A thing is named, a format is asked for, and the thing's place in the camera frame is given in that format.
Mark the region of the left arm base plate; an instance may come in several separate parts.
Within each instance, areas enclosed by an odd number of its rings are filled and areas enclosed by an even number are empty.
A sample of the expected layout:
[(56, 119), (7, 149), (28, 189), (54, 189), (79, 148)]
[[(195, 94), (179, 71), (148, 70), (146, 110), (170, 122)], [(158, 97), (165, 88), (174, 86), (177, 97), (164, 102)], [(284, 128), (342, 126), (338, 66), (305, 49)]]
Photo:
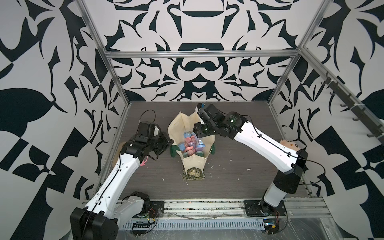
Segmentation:
[(144, 213), (150, 218), (162, 217), (165, 210), (164, 201), (147, 201), (144, 203)]

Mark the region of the light blue hourglass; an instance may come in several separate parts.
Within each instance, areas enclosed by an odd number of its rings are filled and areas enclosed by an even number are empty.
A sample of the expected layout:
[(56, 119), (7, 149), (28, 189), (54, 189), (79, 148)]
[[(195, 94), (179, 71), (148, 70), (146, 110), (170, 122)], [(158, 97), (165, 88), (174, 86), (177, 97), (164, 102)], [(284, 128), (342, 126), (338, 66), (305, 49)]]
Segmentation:
[(186, 150), (186, 145), (185, 145), (185, 143), (180, 143), (180, 144), (178, 144), (178, 147), (179, 147), (179, 149), (180, 149), (181, 152), (184, 152), (184, 151)]

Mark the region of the blue hourglass back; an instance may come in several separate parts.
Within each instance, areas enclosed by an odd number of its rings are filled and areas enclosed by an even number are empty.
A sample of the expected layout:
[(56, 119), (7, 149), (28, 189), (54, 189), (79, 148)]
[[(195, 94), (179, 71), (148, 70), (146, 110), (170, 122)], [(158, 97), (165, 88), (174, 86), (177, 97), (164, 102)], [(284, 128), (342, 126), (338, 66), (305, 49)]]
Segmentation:
[(190, 138), (192, 135), (191, 132), (184, 132), (184, 138)]

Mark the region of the cream canvas tote bag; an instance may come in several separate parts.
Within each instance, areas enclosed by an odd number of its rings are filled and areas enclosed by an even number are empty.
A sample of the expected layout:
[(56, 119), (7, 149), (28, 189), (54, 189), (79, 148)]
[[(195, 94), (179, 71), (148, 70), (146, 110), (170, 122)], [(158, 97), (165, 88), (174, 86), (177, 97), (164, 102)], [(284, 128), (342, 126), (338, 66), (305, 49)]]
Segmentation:
[(168, 135), (174, 141), (171, 156), (180, 157), (185, 181), (205, 179), (208, 157), (215, 153), (215, 136), (198, 137), (193, 132), (194, 124), (199, 122), (197, 113), (188, 116), (180, 112), (168, 126)]

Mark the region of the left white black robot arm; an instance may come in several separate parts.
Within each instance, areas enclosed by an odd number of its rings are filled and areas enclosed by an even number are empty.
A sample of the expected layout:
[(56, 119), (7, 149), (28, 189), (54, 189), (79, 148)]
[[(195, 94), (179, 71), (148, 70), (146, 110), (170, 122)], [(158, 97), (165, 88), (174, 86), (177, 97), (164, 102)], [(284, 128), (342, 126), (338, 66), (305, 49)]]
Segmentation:
[(136, 193), (118, 204), (124, 188), (146, 159), (157, 160), (173, 141), (160, 126), (140, 122), (137, 132), (123, 145), (117, 164), (95, 196), (70, 216), (75, 240), (115, 240), (119, 229), (143, 211), (148, 196)]

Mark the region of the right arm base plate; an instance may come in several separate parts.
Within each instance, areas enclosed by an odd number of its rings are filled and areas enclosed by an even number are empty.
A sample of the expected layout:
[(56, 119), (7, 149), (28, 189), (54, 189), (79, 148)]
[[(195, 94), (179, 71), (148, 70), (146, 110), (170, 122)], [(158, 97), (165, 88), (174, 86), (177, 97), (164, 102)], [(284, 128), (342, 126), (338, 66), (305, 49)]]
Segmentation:
[(244, 200), (245, 212), (248, 217), (281, 217), (287, 215), (283, 201), (277, 207), (272, 207), (263, 200)]

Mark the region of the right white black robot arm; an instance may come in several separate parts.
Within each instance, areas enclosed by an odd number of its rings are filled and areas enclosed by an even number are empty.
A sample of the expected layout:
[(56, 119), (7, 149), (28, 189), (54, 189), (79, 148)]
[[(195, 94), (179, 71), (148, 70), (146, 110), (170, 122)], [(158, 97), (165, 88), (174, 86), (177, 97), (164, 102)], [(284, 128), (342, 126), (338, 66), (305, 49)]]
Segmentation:
[(223, 113), (213, 104), (199, 103), (196, 107), (199, 122), (193, 131), (198, 138), (219, 135), (235, 140), (272, 163), (278, 170), (273, 183), (267, 188), (260, 205), (276, 208), (288, 194), (294, 194), (304, 172), (308, 154), (278, 143), (258, 130), (250, 116), (237, 112)]

